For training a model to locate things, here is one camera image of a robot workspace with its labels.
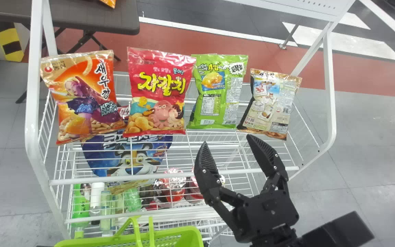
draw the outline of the yellow and black striped post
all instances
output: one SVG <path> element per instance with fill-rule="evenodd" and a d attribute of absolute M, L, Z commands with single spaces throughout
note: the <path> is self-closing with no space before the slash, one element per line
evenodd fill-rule
<path fill-rule="evenodd" d="M 24 57 L 14 23 L 0 22 L 0 46 L 7 61 L 21 61 Z"/>

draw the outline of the dark gray tabletop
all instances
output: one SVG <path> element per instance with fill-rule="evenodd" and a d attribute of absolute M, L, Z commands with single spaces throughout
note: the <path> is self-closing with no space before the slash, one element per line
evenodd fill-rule
<path fill-rule="evenodd" d="M 56 27 L 136 35 L 136 0 L 117 0 L 115 9 L 100 0 L 50 0 Z M 0 21 L 30 24 L 31 0 L 0 0 Z"/>

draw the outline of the cartoon octopus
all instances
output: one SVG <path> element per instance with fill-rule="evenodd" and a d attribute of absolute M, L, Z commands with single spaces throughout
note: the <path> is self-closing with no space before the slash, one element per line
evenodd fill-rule
<path fill-rule="evenodd" d="M 153 125 L 159 129 L 178 127 L 180 125 L 180 119 L 183 116 L 183 111 L 180 111 L 178 105 L 171 105 L 166 100 L 158 101 L 152 108 L 152 112 L 149 115 L 149 120 L 152 120 Z"/>

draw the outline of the cart handle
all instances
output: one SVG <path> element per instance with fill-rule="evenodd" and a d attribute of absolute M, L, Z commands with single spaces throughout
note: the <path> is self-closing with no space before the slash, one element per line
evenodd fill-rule
<path fill-rule="evenodd" d="M 141 215 L 138 216 L 131 216 L 127 219 L 127 221 L 124 223 L 124 225 L 114 234 L 113 239 L 119 239 L 120 235 L 123 234 L 123 232 L 127 229 L 127 227 L 130 225 L 130 223 L 133 224 L 133 231 L 135 233 L 135 242 L 138 247 L 143 247 L 143 244 L 141 243 L 141 234 L 140 234 L 140 226 L 138 225 L 138 219 L 141 217 Z M 149 243 L 150 247 L 155 247 L 155 230 L 153 229 L 153 217 L 149 217 Z"/>

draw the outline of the yellow korean lettering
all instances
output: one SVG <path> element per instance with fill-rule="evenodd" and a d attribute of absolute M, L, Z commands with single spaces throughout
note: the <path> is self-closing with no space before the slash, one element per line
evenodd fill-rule
<path fill-rule="evenodd" d="M 155 74 L 152 74 L 152 92 L 155 92 L 156 85 L 159 83 L 159 80 L 156 78 Z"/>
<path fill-rule="evenodd" d="M 163 95 L 164 96 L 170 96 L 171 95 L 171 84 L 174 83 L 174 81 L 171 79 L 171 75 L 167 75 L 167 85 L 163 87 Z"/>
<path fill-rule="evenodd" d="M 158 83 L 158 87 L 163 88 L 167 84 L 167 78 L 166 77 L 158 77 L 158 80 L 160 83 Z"/>
<path fill-rule="evenodd" d="M 146 75 L 146 73 L 144 73 L 144 72 L 141 72 L 140 78 L 143 80 L 146 80 L 146 81 L 144 83 L 138 83 L 137 84 L 138 89 L 139 90 L 142 90 L 142 89 L 151 90 L 152 87 L 151 87 L 150 82 L 152 81 L 152 77 L 150 75 Z"/>
<path fill-rule="evenodd" d="M 175 80 L 174 83 L 176 86 L 172 87 L 171 89 L 175 89 L 179 91 L 179 94 L 182 94 L 185 89 L 185 78 L 182 78 L 182 80 Z"/>

